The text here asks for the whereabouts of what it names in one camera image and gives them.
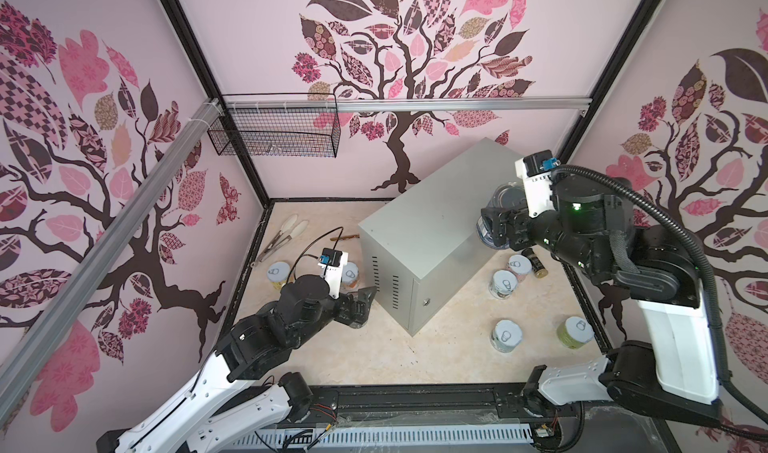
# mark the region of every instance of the table surface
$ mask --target table surface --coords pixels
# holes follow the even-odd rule
[[[293,264],[307,244],[334,227],[343,226],[345,235],[359,233],[357,224],[384,204],[276,203],[260,250],[291,214],[310,224],[298,238],[254,268],[236,319],[254,314],[280,295],[266,278],[272,263]],[[331,246],[329,240],[321,240],[308,253],[319,255],[323,247]],[[363,268],[359,239],[340,241],[338,249],[348,252],[350,261]],[[541,248],[534,250],[549,275],[543,279],[529,275],[508,299],[495,299],[488,292],[491,276],[504,268],[512,254],[507,249],[496,253],[415,336],[374,302],[368,323],[361,329],[331,322],[270,374],[280,378],[285,372],[298,371],[311,385],[511,382],[527,380],[536,365],[566,366],[600,356],[594,341],[571,350],[558,340],[558,325],[569,316],[584,314],[560,264]],[[319,273],[320,267],[313,258],[303,258],[296,272]],[[361,281],[359,288],[364,286],[368,285]],[[491,330],[500,319],[511,319],[523,331],[522,343],[511,353],[498,352],[491,345]]]

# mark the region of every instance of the black wire basket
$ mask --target black wire basket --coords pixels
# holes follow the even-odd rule
[[[226,110],[232,120],[219,117],[208,129],[210,141],[219,155],[336,157],[341,126],[335,94],[247,96],[247,102],[228,99]]]

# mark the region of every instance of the pink wall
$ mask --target pink wall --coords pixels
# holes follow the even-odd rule
[[[205,96],[158,0],[0,1],[5,359]],[[214,343],[260,210],[236,159],[204,138],[0,449],[94,451],[176,391]]]
[[[766,11],[768,0],[668,0],[574,159],[631,179],[702,239],[721,285],[734,383],[758,405],[768,404]],[[614,344],[624,340],[615,317],[629,339],[648,338],[626,295],[592,293]],[[722,399],[727,421],[768,432]],[[763,451],[719,431],[670,427],[686,452]]]
[[[480,78],[478,90],[516,80],[514,90],[527,96],[588,95],[639,3],[639,0],[357,0],[361,7],[348,11],[336,8],[339,3],[333,0],[181,1],[225,93],[306,92],[310,84],[312,88],[322,89],[325,85],[319,82],[323,82],[338,94],[351,89],[351,98],[370,98],[372,95],[365,90],[372,90],[376,98],[388,98],[392,86],[403,79],[405,87],[394,94],[394,98],[418,98],[416,85],[421,80],[426,80],[426,97],[430,98],[434,85],[433,96],[438,98],[448,93],[447,86],[454,77],[451,89],[464,88],[462,95],[468,96],[468,89],[472,90],[468,85],[475,74]],[[379,37],[374,37],[372,30],[367,29],[370,26],[384,26],[377,31],[396,29],[396,17],[403,21],[413,18],[408,16],[408,10],[414,2],[419,15],[426,20],[424,36],[400,31],[395,35],[380,32]],[[225,21],[221,20],[222,16],[226,17]],[[303,24],[300,16],[307,19]],[[446,35],[450,28],[443,28],[449,26],[445,23],[448,17],[455,23],[452,37]],[[478,60],[479,51],[485,45],[486,30],[501,20],[498,36],[482,52],[483,55],[500,54]],[[346,32],[338,27],[332,29],[331,22],[338,22]],[[473,30],[472,25],[482,26]],[[318,35],[322,48],[315,44],[318,26],[324,31]],[[311,46],[317,51],[307,45],[307,32],[312,37]],[[511,33],[522,39],[514,50],[506,52],[499,45],[503,46],[504,39],[509,40]],[[432,74],[429,70],[406,74],[406,64],[416,71],[429,54],[428,51],[418,54],[419,48],[414,42],[422,42],[428,48],[440,37],[451,39],[441,52],[432,50],[429,65],[437,70]],[[329,39],[333,44],[325,47]],[[347,45],[360,41],[370,45],[376,42],[378,48],[366,53],[365,49],[359,48],[356,52]],[[324,54],[320,54],[321,49],[325,49]],[[297,57],[299,54],[306,56],[301,56],[302,60]],[[328,59],[322,55],[335,56],[338,63],[327,64]],[[343,55],[350,58],[346,63]],[[504,57],[506,68],[481,65]],[[383,65],[383,76],[375,58]],[[363,66],[360,68],[363,73],[357,76],[352,71],[356,69],[352,66],[356,62]],[[336,68],[342,72],[345,82],[339,82]],[[455,69],[446,77],[441,73],[443,68]],[[366,69],[370,71],[370,80]],[[441,83],[443,78],[448,82]],[[356,121],[346,115],[342,119],[344,126],[337,158],[257,157],[254,162],[273,197],[393,197],[481,138],[495,139],[508,131],[508,146],[520,153],[554,150],[575,115],[573,111],[496,114],[498,118],[489,116],[478,122],[463,122],[459,119],[461,115],[457,118],[447,112],[435,112],[440,122],[428,119],[432,123],[432,134],[424,129],[413,133],[411,126],[422,120],[423,115],[400,114],[399,128],[393,128],[392,132],[385,130],[382,136],[351,136],[354,130],[350,130],[350,124]],[[384,128],[387,116],[387,112],[383,112],[375,118],[360,118],[360,124],[372,122],[372,128],[376,124]],[[306,181],[307,171],[322,174],[328,180]],[[385,188],[372,191],[380,185]]]

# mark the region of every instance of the tree mural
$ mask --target tree mural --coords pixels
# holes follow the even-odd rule
[[[7,2],[0,10],[0,24],[7,33],[0,35],[0,45],[18,60],[0,53],[0,113],[12,152],[0,164],[0,178],[12,185],[0,192],[0,222],[7,225],[0,227],[0,270],[19,259],[35,265],[34,270],[0,282],[0,306],[20,313],[0,315],[0,328],[25,328],[42,311],[30,315],[23,310],[55,297],[70,276],[61,267],[45,264],[62,264],[62,256],[70,265],[83,261],[147,178],[151,164],[162,158],[160,149],[176,138],[181,124],[176,102],[161,113],[150,82],[139,88],[136,71],[120,52],[104,44],[109,62],[98,56],[100,42],[92,32],[82,30],[80,43],[66,38],[63,45],[56,45],[39,20],[31,30],[25,29],[29,21]],[[35,31],[45,31],[50,40],[43,52],[36,49],[42,40],[33,42]],[[67,116],[24,68],[34,64],[29,52],[50,63],[57,47],[61,73],[74,98]],[[117,74],[109,77],[112,67]],[[115,78],[112,84],[107,83],[109,78]],[[83,100],[90,94],[102,94],[92,114],[83,111]],[[193,211],[205,189],[206,170],[194,170],[201,148],[198,142],[130,239],[130,257],[104,277],[85,306],[99,309],[90,329],[99,349],[120,362],[124,341],[146,331],[153,309],[194,311],[201,359],[206,327],[223,313],[214,310],[223,281],[213,293],[203,295],[166,279],[165,269],[176,264],[174,251],[184,247],[178,231],[200,220]],[[64,189],[57,190],[59,184]],[[217,224],[235,220],[239,197],[222,175],[220,185],[225,204]]]
[[[746,48],[713,56],[725,62],[725,87],[709,82],[696,62],[671,102],[659,96],[642,106],[638,126],[643,132],[622,143],[633,156],[621,155],[606,173],[628,178],[635,190],[694,231],[732,305],[735,299],[766,314],[768,120],[728,107],[731,94],[768,104],[768,59]],[[650,221],[635,210],[636,225]],[[725,333],[744,366],[768,383],[763,321],[732,308]]]
[[[308,7],[317,8],[313,5],[336,20],[325,24],[308,18],[315,9],[300,16],[304,39],[320,59],[300,53],[293,65],[304,82],[312,83],[310,100],[325,100],[329,93],[379,100],[518,97],[533,83],[504,80],[533,60],[511,56],[526,33],[514,31],[526,0],[310,0]],[[512,31],[502,35],[505,30]],[[323,72],[332,81],[320,81]],[[432,135],[436,124],[459,135],[459,127],[474,128],[496,118],[493,112],[455,112],[452,121],[435,112],[340,114],[341,125],[350,125],[350,137],[361,133],[375,141],[389,135],[385,142],[397,168],[373,190],[397,185],[400,193],[419,181],[411,172],[404,135]],[[328,121],[318,117],[316,126]],[[502,134],[498,142],[505,144],[507,138]]]

